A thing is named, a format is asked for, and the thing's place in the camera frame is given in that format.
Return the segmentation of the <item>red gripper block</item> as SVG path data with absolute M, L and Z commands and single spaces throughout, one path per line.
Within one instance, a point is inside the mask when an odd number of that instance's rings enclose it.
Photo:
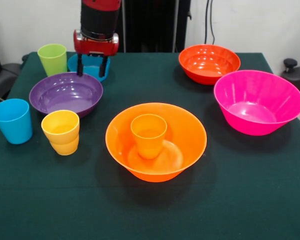
M 74 49 L 77 53 L 77 75 L 83 75 L 82 55 L 97 54 L 104 55 L 99 67 L 99 77 L 104 77 L 108 62 L 107 56 L 114 56 L 119 49 L 119 35 L 114 33 L 112 38 L 107 40 L 95 40 L 85 37 L 81 30 L 73 32 Z

